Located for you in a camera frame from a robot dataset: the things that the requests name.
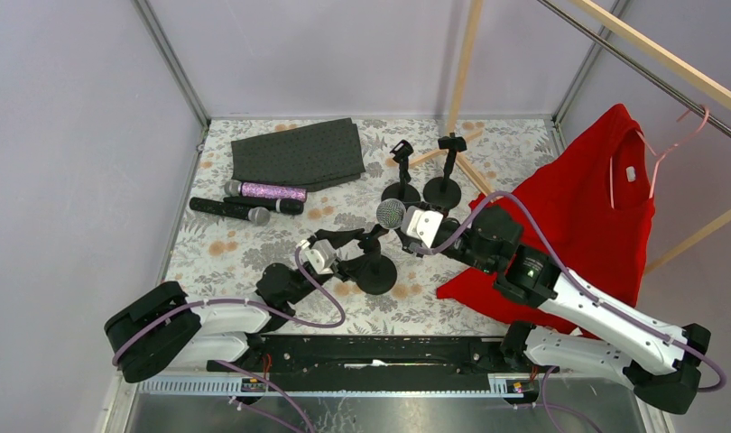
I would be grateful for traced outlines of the black microphone silver grille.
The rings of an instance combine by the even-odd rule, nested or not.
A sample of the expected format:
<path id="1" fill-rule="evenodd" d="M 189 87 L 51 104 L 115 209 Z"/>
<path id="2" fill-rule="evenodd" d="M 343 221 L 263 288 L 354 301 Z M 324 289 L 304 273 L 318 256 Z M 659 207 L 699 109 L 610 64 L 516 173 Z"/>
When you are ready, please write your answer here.
<path id="1" fill-rule="evenodd" d="M 383 200 L 375 211 L 377 224 L 387 230 L 401 228 L 405 214 L 406 206 L 397 198 Z"/>

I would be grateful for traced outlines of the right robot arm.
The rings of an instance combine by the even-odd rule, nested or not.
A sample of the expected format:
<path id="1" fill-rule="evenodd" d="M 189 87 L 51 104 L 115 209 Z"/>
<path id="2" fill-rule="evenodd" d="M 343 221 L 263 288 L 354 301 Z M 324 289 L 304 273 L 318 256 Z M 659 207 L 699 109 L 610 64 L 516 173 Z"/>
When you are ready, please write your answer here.
<path id="1" fill-rule="evenodd" d="M 623 303 L 581 278 L 556 257 L 522 244 L 523 226 L 500 207 L 481 207 L 464 222 L 409 207 L 399 227 L 403 249 L 442 254 L 492 274 L 511 302 L 587 330 L 569 336 L 516 320 L 501 345 L 531 364 L 592 373 L 623 385 L 645 403 L 685 414 L 700 386 L 711 333 L 699 324 L 666 323 Z"/>

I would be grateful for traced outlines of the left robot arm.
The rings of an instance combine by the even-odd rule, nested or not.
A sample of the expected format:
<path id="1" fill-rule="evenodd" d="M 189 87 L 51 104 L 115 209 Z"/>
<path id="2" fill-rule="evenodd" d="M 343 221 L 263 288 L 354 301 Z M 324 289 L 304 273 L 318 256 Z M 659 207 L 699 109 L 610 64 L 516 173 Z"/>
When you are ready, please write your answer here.
<path id="1" fill-rule="evenodd" d="M 236 361 L 248 351 L 251 335 L 288 322 L 321 328 L 320 322 L 298 318 L 294 305 L 315 291 L 325 294 L 323 286 L 333 278 L 354 279 L 362 263 L 342 260 L 338 249 L 357 241 L 368 257 L 373 239 L 365 229 L 319 230 L 297 245 L 294 268 L 267 266 L 254 292 L 244 297 L 189 296 L 177 281 L 165 281 L 105 323 L 112 364 L 127 382 L 142 382 L 166 369 Z"/>

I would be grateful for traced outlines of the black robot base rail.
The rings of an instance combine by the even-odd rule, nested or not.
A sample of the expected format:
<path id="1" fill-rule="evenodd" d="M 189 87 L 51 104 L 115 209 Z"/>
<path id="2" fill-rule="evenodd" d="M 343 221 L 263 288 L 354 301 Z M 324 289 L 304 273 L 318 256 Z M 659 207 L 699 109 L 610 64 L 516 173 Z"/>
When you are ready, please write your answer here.
<path id="1" fill-rule="evenodd" d="M 505 356 L 501 339 L 480 336 L 252 337 L 237 360 L 210 372 L 257 374 L 286 392 L 488 392 L 490 379 L 525 382 L 542 373 Z"/>

